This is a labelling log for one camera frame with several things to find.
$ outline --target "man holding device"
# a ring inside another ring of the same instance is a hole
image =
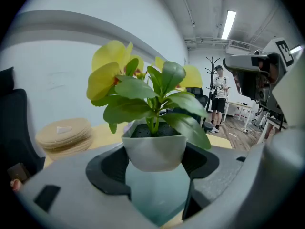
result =
[[[225,107],[225,100],[228,96],[229,90],[229,79],[224,76],[224,70],[222,66],[218,65],[215,68],[218,76],[215,78],[213,82],[213,89],[215,89],[214,96],[212,98],[212,120],[211,123],[214,125],[214,119],[217,111],[217,124],[213,127],[211,133],[219,132],[219,125],[221,123],[222,115]]]

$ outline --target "stack of coasters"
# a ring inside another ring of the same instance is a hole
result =
[[[52,160],[86,150],[93,142],[92,127],[84,118],[53,122],[36,134],[36,143]]]

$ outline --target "cap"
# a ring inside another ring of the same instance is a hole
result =
[[[218,65],[218,66],[215,67],[215,70],[218,71],[218,70],[224,70],[224,69],[221,65]]]

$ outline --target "yellow flower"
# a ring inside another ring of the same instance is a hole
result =
[[[126,65],[134,58],[139,60],[137,72],[142,72],[144,62],[137,56],[130,53],[133,44],[129,43],[127,48],[119,41],[111,41],[100,47],[92,59],[92,73],[88,79],[87,98],[100,100],[108,93],[109,89],[119,81],[115,77],[124,74]]]
[[[156,66],[162,71],[164,61],[156,57]],[[178,88],[181,87],[202,87],[202,78],[199,70],[196,66],[185,65],[183,66],[185,70],[185,78],[179,83]]]

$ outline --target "desk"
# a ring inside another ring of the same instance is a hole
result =
[[[118,124],[115,134],[111,133],[107,123],[92,127],[93,142],[88,149],[95,149],[97,147],[101,147],[109,144],[121,143],[122,142],[121,136],[123,135],[123,129],[124,126],[126,125],[127,123]],[[216,137],[209,134],[207,134],[207,136],[210,140],[211,145],[225,147],[225,148],[232,148],[231,143],[228,139]],[[53,162],[54,161],[51,160],[48,155],[46,155],[43,168],[49,166]]]
[[[266,134],[266,132],[267,132],[267,130],[268,130],[269,124],[275,126],[277,129],[280,129],[280,124],[281,124],[281,122],[278,121],[278,120],[276,120],[276,119],[272,119],[272,118],[268,117],[268,118],[267,118],[266,125],[265,125],[265,127],[264,127],[264,130],[263,130],[263,132],[262,132],[262,134],[261,134],[259,140],[257,141],[257,143],[261,143],[262,140],[264,139],[265,134]],[[288,128],[287,123],[283,122],[282,128],[283,128],[283,129],[287,129],[287,128]]]
[[[252,109],[252,107],[247,106],[247,105],[243,105],[243,104],[238,104],[238,103],[233,103],[233,102],[227,102],[227,108],[225,109],[225,114],[224,114],[224,120],[223,120],[223,122],[225,122],[225,119],[226,119],[226,117],[227,117],[227,113],[228,113],[228,109],[229,109],[229,105],[230,105],[230,104],[231,104],[231,105],[234,105],[234,106],[237,106],[237,107],[241,107],[241,108],[240,108],[240,112],[239,112],[238,120],[240,119],[240,115],[241,115],[241,113],[242,113],[243,108],[246,108],[246,109],[249,109],[249,110],[250,110],[249,115],[248,115],[248,118],[247,118],[247,122],[246,122],[246,124],[244,124],[244,128],[246,128],[246,126],[248,125],[248,122],[249,122],[249,117],[250,117],[250,114],[251,114],[251,109]]]

